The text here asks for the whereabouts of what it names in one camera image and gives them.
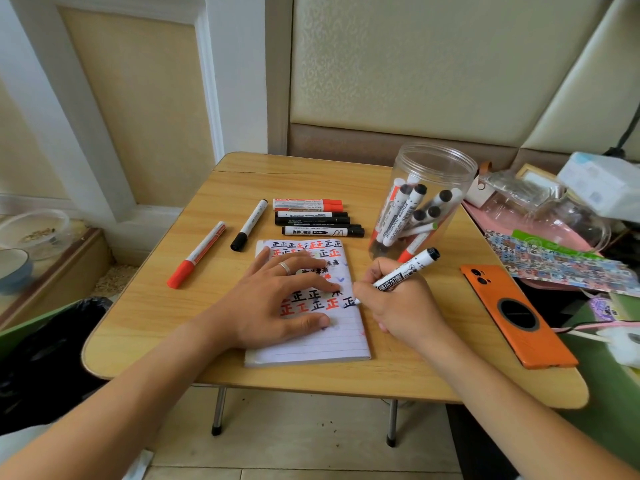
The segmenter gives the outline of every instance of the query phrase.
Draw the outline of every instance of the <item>wooden table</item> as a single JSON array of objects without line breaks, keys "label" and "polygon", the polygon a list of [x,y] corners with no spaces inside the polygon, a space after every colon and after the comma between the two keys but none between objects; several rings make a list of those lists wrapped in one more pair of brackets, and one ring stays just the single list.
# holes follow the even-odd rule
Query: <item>wooden table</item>
[{"label": "wooden table", "polygon": [[[343,239],[352,276],[361,278],[371,262],[367,245],[388,192],[390,173],[388,167],[356,163],[254,153],[227,155],[89,338],[83,352],[85,366],[101,377],[116,376],[178,325],[222,297],[252,261],[256,241],[281,236],[268,209],[244,252],[229,248],[260,199],[341,199],[353,222],[367,230],[364,239]],[[169,288],[169,275],[220,220],[227,223],[227,231],[180,290]],[[438,249],[441,259],[424,274],[453,329],[543,403],[554,408],[583,407],[588,391],[580,373],[576,369],[524,369],[460,273],[462,264],[499,264],[464,209],[456,213]],[[366,308],[361,311],[372,352],[369,361],[245,369],[244,351],[232,350],[216,359],[198,382],[459,402],[418,354],[382,333]]]}]

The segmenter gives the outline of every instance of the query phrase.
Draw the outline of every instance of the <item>smartphone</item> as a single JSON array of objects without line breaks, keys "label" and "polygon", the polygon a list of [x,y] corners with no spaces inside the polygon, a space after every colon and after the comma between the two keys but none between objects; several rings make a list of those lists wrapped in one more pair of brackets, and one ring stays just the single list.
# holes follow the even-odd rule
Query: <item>smartphone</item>
[{"label": "smartphone", "polygon": [[460,270],[524,368],[578,365],[578,360],[502,266],[466,264]]}]

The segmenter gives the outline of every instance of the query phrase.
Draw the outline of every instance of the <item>forearm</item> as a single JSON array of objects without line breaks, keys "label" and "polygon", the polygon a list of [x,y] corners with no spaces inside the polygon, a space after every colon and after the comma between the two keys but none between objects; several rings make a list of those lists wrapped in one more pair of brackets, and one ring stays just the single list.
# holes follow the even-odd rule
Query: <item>forearm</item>
[{"label": "forearm", "polygon": [[195,321],[181,326],[7,460],[0,478],[120,480],[222,341],[205,337]]},{"label": "forearm", "polygon": [[527,480],[640,475],[542,405],[448,330],[423,356]]}]

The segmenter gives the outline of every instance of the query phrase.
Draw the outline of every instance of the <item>lined paper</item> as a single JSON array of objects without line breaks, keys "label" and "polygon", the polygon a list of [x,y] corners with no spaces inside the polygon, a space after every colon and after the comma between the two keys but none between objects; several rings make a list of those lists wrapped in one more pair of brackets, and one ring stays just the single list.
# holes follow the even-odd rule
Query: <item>lined paper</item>
[{"label": "lined paper", "polygon": [[338,239],[311,241],[258,241],[256,255],[268,246],[269,258],[306,250],[313,257],[325,259],[322,269],[302,269],[299,273],[318,273],[332,283],[340,284],[340,291],[323,292],[315,288],[299,290],[286,297],[280,306],[280,316],[289,319],[307,312],[321,312],[331,318],[331,326],[306,337],[259,350],[247,350],[247,367],[285,363],[349,362],[371,358],[362,317],[355,304],[351,288],[351,274]]}]

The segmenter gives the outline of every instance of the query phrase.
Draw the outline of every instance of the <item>blue bowl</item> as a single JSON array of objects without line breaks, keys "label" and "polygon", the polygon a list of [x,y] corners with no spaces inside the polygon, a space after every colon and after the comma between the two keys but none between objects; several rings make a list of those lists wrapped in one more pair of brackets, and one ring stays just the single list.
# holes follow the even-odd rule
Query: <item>blue bowl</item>
[{"label": "blue bowl", "polygon": [[33,261],[22,249],[0,250],[0,294],[13,294],[31,281]]}]

